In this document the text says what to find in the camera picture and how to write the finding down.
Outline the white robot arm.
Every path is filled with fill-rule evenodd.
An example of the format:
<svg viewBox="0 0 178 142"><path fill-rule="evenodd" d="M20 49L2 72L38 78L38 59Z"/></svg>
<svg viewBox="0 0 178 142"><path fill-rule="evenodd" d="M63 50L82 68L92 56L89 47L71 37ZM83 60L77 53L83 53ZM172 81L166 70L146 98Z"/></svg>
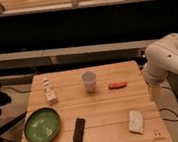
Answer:
<svg viewBox="0 0 178 142"><path fill-rule="evenodd" d="M154 101L168 73L178 75L178 33L170 33L152 42L144 54L148 61L143 66L143 80L148 86L149 98Z"/></svg>

